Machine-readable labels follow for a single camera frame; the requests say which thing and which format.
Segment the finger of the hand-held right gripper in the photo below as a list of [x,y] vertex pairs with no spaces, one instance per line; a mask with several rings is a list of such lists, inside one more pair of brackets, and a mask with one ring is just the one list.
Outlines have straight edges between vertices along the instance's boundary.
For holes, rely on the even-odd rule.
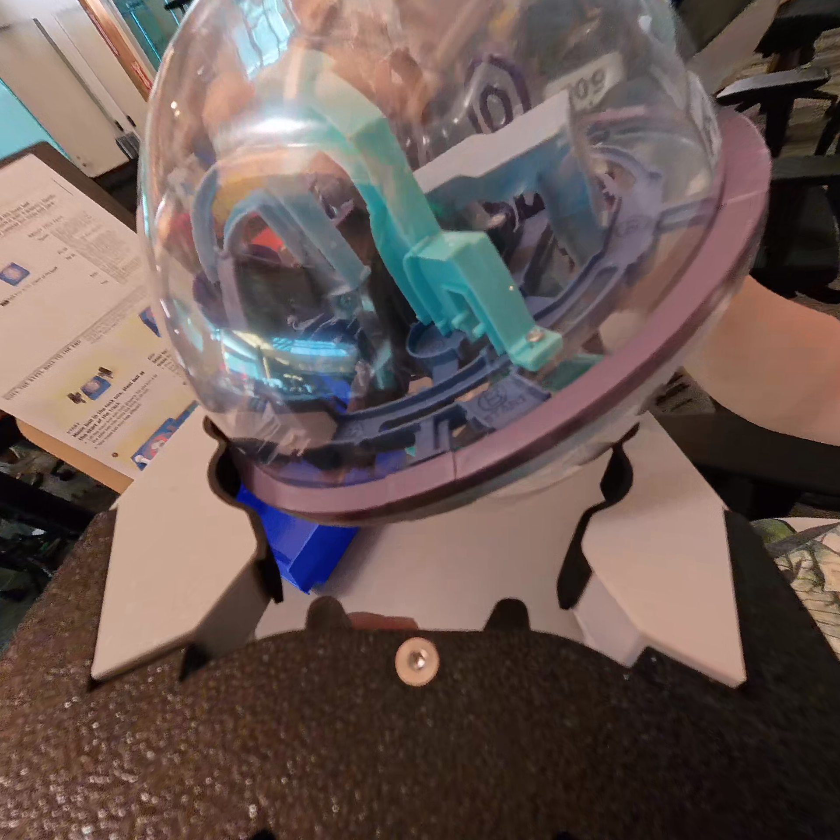
[[784,1],[686,2],[694,49],[686,66],[698,76],[730,76],[753,56]]

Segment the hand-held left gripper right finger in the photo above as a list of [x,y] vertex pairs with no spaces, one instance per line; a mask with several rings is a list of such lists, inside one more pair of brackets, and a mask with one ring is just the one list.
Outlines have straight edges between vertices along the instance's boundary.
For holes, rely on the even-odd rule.
[[612,447],[603,499],[557,582],[587,646],[623,665],[656,650],[718,682],[747,678],[719,496],[652,416]]

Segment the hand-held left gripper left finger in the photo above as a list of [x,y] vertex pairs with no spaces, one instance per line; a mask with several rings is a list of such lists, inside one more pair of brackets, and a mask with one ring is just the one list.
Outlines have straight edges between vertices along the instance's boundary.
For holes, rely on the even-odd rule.
[[237,502],[227,442],[195,413],[115,504],[91,678],[181,648],[247,643],[283,585],[256,514]]

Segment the clear plastic maze ball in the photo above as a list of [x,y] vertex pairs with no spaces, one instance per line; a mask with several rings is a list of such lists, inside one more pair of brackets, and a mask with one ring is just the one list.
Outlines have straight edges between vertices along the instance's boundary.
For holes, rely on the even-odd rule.
[[762,236],[772,158],[670,2],[194,2],[139,234],[266,504],[362,524],[615,462]]

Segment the person's right forearm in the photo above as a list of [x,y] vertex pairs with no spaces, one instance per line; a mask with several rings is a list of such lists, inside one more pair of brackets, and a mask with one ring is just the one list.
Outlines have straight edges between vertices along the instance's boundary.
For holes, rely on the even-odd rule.
[[839,323],[746,276],[685,368],[715,401],[775,433],[839,446]]

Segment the blue plastic bin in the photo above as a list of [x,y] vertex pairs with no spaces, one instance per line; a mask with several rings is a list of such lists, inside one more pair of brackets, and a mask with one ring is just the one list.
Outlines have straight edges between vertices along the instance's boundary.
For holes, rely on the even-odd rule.
[[236,500],[257,516],[281,578],[307,594],[327,582],[360,530],[297,518],[258,499],[245,486]]

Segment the black office chair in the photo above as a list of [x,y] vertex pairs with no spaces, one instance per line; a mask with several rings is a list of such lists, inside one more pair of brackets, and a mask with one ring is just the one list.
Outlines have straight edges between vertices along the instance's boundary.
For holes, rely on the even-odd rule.
[[[725,108],[758,107],[772,162],[768,214],[751,274],[760,285],[793,299],[801,294],[837,305],[839,267],[839,105],[825,90],[832,72],[814,66],[816,41],[838,29],[838,1],[784,2],[757,52],[773,69],[738,80],[716,95]],[[811,154],[782,157],[794,105],[827,102],[826,122]]]

